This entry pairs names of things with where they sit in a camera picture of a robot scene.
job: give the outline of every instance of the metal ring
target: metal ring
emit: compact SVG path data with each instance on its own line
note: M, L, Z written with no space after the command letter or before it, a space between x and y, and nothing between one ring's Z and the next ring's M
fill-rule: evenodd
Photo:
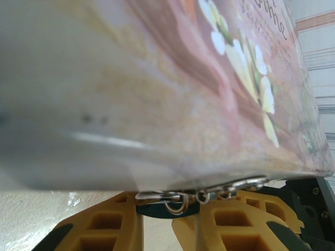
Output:
M180 208L178 209L174 209L174 208L171 208L169 206L169 204L167 202L165 202L165 207L166 209L173 215L181 215L183 213L185 213L188 209L188 206L189 206L189 203L188 203L188 195L187 194L183 194L183 203L181 205Z
M269 180L265 176L252 177L242 180L236 180L230 183L222 184L219 186L213 186L204 189L205 192L217 192L219 194L235 192L239 189L244 189L248 187L255 187L255 189L260 188L260 184L264 184Z
M210 193L205 192L203 190L197 191L195 196L196 196L197 201L202 205L207 204L210 200Z
M182 203L182 195L177 192L139 192L135 196L136 205L160 204L160 203Z

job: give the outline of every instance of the striped surface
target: striped surface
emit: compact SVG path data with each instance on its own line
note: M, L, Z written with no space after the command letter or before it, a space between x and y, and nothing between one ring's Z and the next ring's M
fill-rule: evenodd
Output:
M288 4L335 159L335 1L290 0ZM335 176L328 180L335 190Z

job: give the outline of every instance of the white flower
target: white flower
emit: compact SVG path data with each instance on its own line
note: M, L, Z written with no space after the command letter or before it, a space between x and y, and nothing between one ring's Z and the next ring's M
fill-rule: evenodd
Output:
M199 7L202 10L205 18L207 19L209 24L212 26L213 30L218 30L218 27L216 25L216 19L215 19L215 16L213 15L213 9L216 9L215 4L212 1L206 1L206 0L198 0L198 3L199 3Z
M211 37L211 40L213 42L213 45L216 51L220 55L224 55L226 44L225 44L225 39L223 38L222 34L219 31L213 30L210 34L210 37Z
M303 139L304 139L305 142L306 142L306 145L307 145L308 150L311 151L311 150L313 149L313 147L312 147L312 144L311 144L310 139L309 139L308 137L306 137L304 134L303 134Z
M266 75L267 74L266 64L264 63L263 60L263 53L261 51L261 48L258 45L256 45L255 47L255 53L256 53L256 62L255 62L256 68L262 75Z
M263 123L267 137L273 142L276 147L279 147L278 138L273 128L272 121L266 112L263 112Z
M270 66L269 64L266 65L266 68L267 68L267 70L268 70L269 72L272 73L272 68L271 68L271 66Z
M274 114L274 97L271 83L267 76L262 77L260 82L260 99L264 111Z
M219 10L212 0L198 0L198 3L206 20L213 29L210 34L213 45L220 55L224 55L226 47L225 39L221 33L222 31L218 29L218 25L224 26L225 30L228 30L227 22L224 17L220 15Z
M274 114L274 97L272 94L271 83L267 76L263 76L259 82L259 92L255 88L255 77L253 76L253 60L247 46L247 43L244 43L243 47L239 40L233 40L233 46L227 44L226 45L227 57L234 68L238 78L241 83L245 86L251 97L255 102L259 104L259 100L261 101L262 106L262 116L263 116L263 124L267 137L273 142L276 147L279 147L278 138L276 136L276 132L273 126L273 123L268 115L268 113ZM267 73L266 65L263 61L262 52L259 47L255 47L256 53L256 61L258 58L258 63L255 62L257 70L260 71L261 74Z
M251 97L257 102L258 97L249 71L247 56L243 52L239 40L234 39L233 44L233 47L230 45L226 46L227 57L242 84L245 86Z

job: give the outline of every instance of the metal screw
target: metal screw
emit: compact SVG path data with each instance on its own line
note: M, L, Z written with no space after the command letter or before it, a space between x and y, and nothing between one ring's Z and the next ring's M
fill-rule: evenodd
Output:
M329 213L327 211L324 211L324 212L321 213L321 217L324 218L324 219L328 219Z
M319 189L318 187L315 187L315 188L313 188L312 193L313 193L314 195L317 195L317 194L319 193L319 191L320 191L320 189Z

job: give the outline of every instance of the metal ring binding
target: metal ring binding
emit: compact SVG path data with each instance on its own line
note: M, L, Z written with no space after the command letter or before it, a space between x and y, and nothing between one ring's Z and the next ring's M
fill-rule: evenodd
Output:
M265 176L251 177L233 182L212 186L201 190L185 190L185 191L144 191L139 192L135 196L137 206L164 203L166 209L173 215L181 215L185 213L190 204L196 201L200 204L207 204L210 200L216 200L218 196L224 199L232 199L236 197L239 189L256 191L261 189L269 180ZM172 208L170 203L180 203L178 209Z

